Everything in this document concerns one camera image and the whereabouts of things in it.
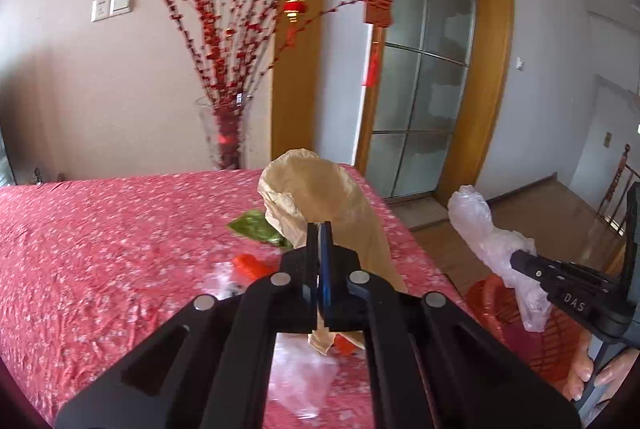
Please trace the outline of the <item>wall switch plate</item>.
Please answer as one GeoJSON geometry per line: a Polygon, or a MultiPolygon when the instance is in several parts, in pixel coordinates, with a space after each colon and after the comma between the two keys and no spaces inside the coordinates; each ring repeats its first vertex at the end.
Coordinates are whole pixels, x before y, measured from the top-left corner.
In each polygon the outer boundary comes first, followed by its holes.
{"type": "Polygon", "coordinates": [[[100,22],[111,17],[131,13],[134,0],[93,0],[91,4],[91,21],[100,22]]]}

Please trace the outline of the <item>pink floral tablecloth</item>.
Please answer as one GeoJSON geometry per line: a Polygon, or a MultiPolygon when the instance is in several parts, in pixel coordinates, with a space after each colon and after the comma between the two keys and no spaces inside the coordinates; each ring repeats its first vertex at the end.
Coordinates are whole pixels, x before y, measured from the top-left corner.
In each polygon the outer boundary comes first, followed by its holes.
{"type": "Polygon", "coordinates": [[[6,186],[2,385],[50,427],[75,394],[200,293],[233,258],[277,248],[231,230],[264,204],[255,170],[6,186]]]}

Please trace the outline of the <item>orange plastic bag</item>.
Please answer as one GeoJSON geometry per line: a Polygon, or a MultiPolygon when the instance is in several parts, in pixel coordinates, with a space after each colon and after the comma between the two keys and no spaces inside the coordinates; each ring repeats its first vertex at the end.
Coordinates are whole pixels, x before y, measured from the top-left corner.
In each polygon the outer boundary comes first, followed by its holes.
{"type": "MultiPolygon", "coordinates": [[[[234,271],[241,276],[244,282],[252,283],[264,276],[277,272],[279,265],[262,262],[253,255],[243,253],[232,259],[234,271]]],[[[319,327],[309,336],[309,344],[323,355],[328,353],[329,349],[336,346],[338,352],[348,355],[355,351],[356,348],[363,349],[364,343],[360,334],[337,334],[331,333],[326,327],[319,327]]]]}

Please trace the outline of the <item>glass vase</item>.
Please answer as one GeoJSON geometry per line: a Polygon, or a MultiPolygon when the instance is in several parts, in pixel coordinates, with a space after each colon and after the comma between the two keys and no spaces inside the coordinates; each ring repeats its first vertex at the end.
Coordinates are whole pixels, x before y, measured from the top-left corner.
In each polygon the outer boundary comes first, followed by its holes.
{"type": "Polygon", "coordinates": [[[215,107],[207,96],[195,101],[204,131],[208,158],[214,170],[240,170],[246,165],[246,132],[243,97],[215,107]]]}

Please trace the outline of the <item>clear plastic bag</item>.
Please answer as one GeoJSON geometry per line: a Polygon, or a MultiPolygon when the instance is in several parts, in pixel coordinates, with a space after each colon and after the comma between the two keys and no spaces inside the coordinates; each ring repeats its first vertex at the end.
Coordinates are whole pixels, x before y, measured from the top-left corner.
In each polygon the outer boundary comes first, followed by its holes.
{"type": "MultiPolygon", "coordinates": [[[[235,273],[231,260],[214,264],[214,271],[204,279],[203,290],[217,299],[227,299],[250,284],[235,273]]],[[[277,334],[268,397],[298,419],[317,418],[337,371],[337,360],[315,350],[307,334],[277,334]]]]}

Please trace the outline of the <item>brown paper bag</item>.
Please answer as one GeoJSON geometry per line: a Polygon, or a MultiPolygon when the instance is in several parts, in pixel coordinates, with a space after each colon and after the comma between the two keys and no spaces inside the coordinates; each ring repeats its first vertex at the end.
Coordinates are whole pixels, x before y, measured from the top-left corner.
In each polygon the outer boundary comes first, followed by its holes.
{"type": "Polygon", "coordinates": [[[329,222],[336,245],[357,253],[360,267],[404,293],[382,222],[360,185],[346,169],[308,149],[293,149],[271,161],[259,178],[268,223],[294,248],[317,236],[310,224],[329,222]]]}

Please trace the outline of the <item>red bin liner bag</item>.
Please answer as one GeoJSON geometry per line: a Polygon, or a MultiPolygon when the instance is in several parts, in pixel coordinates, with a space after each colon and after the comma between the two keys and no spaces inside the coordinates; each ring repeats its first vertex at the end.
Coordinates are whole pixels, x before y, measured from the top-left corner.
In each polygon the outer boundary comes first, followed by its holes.
{"type": "Polygon", "coordinates": [[[490,274],[476,282],[465,295],[466,304],[495,338],[556,389],[566,383],[582,326],[555,305],[544,331],[526,331],[515,290],[490,274]]]}

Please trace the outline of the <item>wooden stair railing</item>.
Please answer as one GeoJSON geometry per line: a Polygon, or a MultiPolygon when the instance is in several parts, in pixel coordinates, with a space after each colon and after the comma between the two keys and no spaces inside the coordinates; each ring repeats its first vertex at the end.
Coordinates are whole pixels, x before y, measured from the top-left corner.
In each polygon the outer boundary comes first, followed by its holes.
{"type": "Polygon", "coordinates": [[[626,143],[611,183],[608,184],[608,189],[597,209],[598,217],[620,236],[623,235],[626,227],[626,195],[634,181],[637,180],[637,171],[632,169],[629,164],[630,151],[631,146],[626,143]]]}

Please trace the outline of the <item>red Chinese knot ornament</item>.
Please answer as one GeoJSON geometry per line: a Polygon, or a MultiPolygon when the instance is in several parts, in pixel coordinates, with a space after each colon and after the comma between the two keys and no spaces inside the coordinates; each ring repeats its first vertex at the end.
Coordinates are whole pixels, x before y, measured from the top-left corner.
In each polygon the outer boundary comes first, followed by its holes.
{"type": "Polygon", "coordinates": [[[366,77],[363,80],[363,86],[365,88],[371,88],[371,86],[375,86],[376,82],[378,82],[381,45],[381,39],[378,36],[382,30],[385,30],[393,23],[393,0],[363,0],[363,2],[364,22],[373,27],[369,63],[366,77]]]}

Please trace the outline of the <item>frosted glass sliding door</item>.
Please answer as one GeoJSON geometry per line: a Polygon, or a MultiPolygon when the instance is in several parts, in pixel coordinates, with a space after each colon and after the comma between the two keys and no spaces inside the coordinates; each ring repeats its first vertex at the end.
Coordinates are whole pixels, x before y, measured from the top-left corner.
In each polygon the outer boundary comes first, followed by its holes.
{"type": "Polygon", "coordinates": [[[393,0],[366,178],[383,198],[431,193],[456,127],[475,0],[393,0]]]}

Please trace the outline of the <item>red berry branches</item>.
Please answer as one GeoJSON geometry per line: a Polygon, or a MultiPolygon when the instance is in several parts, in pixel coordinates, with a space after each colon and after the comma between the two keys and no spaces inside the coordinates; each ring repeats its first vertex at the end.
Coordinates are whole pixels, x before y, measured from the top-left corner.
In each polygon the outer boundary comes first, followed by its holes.
{"type": "Polygon", "coordinates": [[[287,0],[161,0],[183,38],[204,95],[215,107],[231,104],[239,95],[245,109],[272,65],[263,58],[279,26],[286,38],[277,46],[292,48],[297,36],[320,18],[346,7],[341,1],[326,10],[298,16],[295,25],[285,17],[287,0]]]}

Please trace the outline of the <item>bubble wrap sheet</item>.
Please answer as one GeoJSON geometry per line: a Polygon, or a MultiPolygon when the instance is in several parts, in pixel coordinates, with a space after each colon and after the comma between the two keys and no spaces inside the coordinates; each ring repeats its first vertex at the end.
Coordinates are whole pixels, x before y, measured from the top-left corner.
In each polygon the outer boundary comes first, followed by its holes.
{"type": "Polygon", "coordinates": [[[526,331],[542,333],[548,322],[551,303],[541,285],[516,270],[511,256],[518,250],[537,256],[535,241],[517,231],[501,230],[492,222],[487,201],[472,185],[462,185],[449,198],[451,225],[480,261],[514,290],[518,311],[526,331]]]}

